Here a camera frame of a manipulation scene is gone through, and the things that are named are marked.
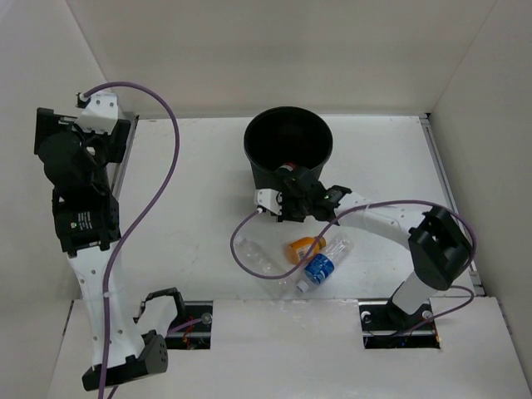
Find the red label clear bottle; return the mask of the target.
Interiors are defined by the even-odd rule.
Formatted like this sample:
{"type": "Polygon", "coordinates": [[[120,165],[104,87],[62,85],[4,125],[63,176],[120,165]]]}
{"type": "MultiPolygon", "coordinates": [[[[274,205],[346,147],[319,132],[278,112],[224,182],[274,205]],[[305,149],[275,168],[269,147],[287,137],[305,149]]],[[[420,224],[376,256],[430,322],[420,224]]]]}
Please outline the red label clear bottle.
{"type": "Polygon", "coordinates": [[[280,165],[276,169],[276,172],[279,172],[279,173],[291,173],[291,172],[295,171],[297,168],[298,168],[297,164],[294,164],[292,162],[286,162],[286,163],[283,163],[282,165],[280,165]]]}

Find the orange juice bottle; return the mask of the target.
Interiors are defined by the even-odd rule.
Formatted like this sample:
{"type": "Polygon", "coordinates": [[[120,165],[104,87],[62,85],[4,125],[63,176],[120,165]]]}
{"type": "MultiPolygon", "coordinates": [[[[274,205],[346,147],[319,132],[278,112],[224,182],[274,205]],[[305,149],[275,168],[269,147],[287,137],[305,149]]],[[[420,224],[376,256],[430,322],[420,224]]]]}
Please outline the orange juice bottle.
{"type": "Polygon", "coordinates": [[[324,237],[320,238],[315,243],[316,237],[304,237],[288,244],[285,248],[286,259],[293,265],[298,264],[301,259],[308,255],[308,251],[312,252],[308,256],[310,259],[318,254],[327,244],[324,237]]]}

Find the blue label water bottle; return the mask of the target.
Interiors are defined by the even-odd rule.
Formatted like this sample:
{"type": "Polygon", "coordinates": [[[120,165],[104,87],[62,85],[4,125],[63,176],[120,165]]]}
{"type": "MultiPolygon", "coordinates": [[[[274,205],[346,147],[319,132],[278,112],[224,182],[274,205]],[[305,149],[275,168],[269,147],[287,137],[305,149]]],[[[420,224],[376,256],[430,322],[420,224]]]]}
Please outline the blue label water bottle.
{"type": "Polygon", "coordinates": [[[307,293],[326,282],[352,252],[353,242],[345,234],[336,234],[303,268],[296,284],[300,293],[307,293]]]}

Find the clear unlabelled plastic bottle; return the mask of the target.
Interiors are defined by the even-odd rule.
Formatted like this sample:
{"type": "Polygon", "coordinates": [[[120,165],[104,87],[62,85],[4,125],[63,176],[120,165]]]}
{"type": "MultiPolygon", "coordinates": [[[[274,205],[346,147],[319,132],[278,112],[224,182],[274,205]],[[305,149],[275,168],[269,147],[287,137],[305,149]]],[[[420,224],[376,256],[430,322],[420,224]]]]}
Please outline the clear unlabelled plastic bottle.
{"type": "MultiPolygon", "coordinates": [[[[239,260],[254,273],[263,276],[278,276],[287,272],[279,262],[274,260],[259,244],[238,234],[234,240],[234,249],[239,260]]],[[[284,298],[291,289],[291,280],[257,279],[259,285],[273,299],[284,298]]]]}

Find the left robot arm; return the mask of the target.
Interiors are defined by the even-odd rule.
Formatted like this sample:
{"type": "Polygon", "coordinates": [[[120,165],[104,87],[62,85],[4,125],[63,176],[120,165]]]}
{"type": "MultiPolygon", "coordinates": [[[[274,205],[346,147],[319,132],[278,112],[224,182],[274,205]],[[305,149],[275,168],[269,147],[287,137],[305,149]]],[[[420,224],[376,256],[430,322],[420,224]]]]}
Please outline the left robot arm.
{"type": "Polygon", "coordinates": [[[81,380],[100,397],[168,368],[165,338],[186,322],[176,288],[149,293],[135,315],[121,267],[120,206],[110,166],[126,159],[131,122],[118,119],[98,132],[80,118],[37,109],[34,153],[53,185],[52,215],[86,305],[91,325],[91,366],[81,380]]]}

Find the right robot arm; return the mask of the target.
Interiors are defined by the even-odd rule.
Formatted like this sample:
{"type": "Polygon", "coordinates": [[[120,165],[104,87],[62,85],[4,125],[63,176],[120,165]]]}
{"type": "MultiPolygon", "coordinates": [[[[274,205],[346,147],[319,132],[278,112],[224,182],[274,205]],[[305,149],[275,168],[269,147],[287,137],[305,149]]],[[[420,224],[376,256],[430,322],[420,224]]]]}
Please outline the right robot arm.
{"type": "Polygon", "coordinates": [[[456,213],[425,201],[426,211],[408,207],[418,200],[371,202],[349,188],[324,185],[303,167],[286,163],[274,176],[282,195],[282,218],[303,221],[311,216],[328,225],[362,229],[407,249],[413,270],[386,304],[387,322],[399,330],[420,321],[421,306],[448,290],[475,257],[476,238],[456,213]]]}

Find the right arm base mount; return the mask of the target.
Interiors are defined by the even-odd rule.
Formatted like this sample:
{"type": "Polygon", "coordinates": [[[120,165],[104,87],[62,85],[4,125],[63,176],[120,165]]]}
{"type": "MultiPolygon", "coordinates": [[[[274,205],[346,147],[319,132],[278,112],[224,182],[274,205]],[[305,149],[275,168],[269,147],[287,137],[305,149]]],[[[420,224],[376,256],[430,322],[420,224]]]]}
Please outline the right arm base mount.
{"type": "Polygon", "coordinates": [[[412,315],[395,310],[387,300],[358,303],[366,349],[439,349],[432,307],[424,302],[412,315]]]}

